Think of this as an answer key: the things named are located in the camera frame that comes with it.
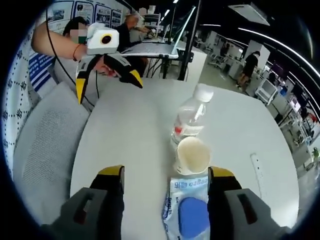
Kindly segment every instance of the poster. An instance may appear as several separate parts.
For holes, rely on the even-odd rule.
[[[72,16],[74,1],[57,1],[54,2],[49,8],[48,26],[51,31],[62,34],[66,24]],[[43,22],[46,20],[46,11],[40,17]],[[54,57],[46,56],[39,53],[30,51],[29,59],[29,75],[31,84],[34,89],[39,89],[51,76],[47,68],[53,63]]]
[[[73,17],[83,17],[87,24],[94,22],[94,5],[91,2],[76,1]]]
[[[103,23],[110,27],[111,8],[100,4],[95,5],[95,22]]]
[[[121,12],[118,10],[112,10],[111,14],[111,28],[114,29],[121,25]]]

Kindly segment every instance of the bottle cap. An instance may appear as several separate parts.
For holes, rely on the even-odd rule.
[[[198,83],[193,92],[193,97],[201,102],[208,103],[214,96],[213,86]]]

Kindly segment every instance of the white table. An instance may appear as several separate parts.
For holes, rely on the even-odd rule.
[[[110,81],[83,131],[71,195],[89,187],[98,171],[125,165],[123,239],[163,240],[162,209],[174,155],[170,134],[192,84],[144,79],[143,89]],[[280,226],[292,227],[299,205],[298,179],[289,147],[265,106],[254,98],[215,88],[208,123],[199,137],[213,151],[211,165],[231,170],[243,188],[260,196],[250,155],[263,165],[263,199]]]

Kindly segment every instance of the red bracelet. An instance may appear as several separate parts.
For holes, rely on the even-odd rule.
[[[74,49],[74,52],[72,54],[72,57],[73,57],[73,61],[77,62],[78,60],[75,58],[75,53],[77,51],[77,49],[80,47],[80,45],[82,45],[81,43],[78,44],[78,46],[76,46],[76,48]]]

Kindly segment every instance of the ceiling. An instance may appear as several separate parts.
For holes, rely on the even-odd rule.
[[[149,5],[156,5],[155,12],[162,15],[167,9],[174,9],[173,0],[126,1],[136,10],[148,9]],[[250,4],[251,2],[267,15],[270,26],[250,22],[228,7],[228,5]],[[179,0],[176,5],[175,21],[185,16],[191,7],[197,4],[198,0]],[[302,55],[320,72],[320,34],[316,34],[319,29],[317,24],[319,21],[315,20],[319,13],[316,4],[317,2],[312,0],[304,0],[303,3],[292,0],[202,0],[197,29],[215,31],[222,36],[245,44],[248,44],[250,40],[264,44],[271,52],[269,61],[277,62],[287,71],[294,73],[313,96],[319,96],[320,101],[319,89],[315,89],[315,82],[320,86],[320,77],[299,57],[272,40],[238,29],[252,30],[278,40]],[[169,22],[171,17],[169,13],[164,21]],[[221,26],[201,26],[202,24]],[[296,63],[305,69],[313,80]]]

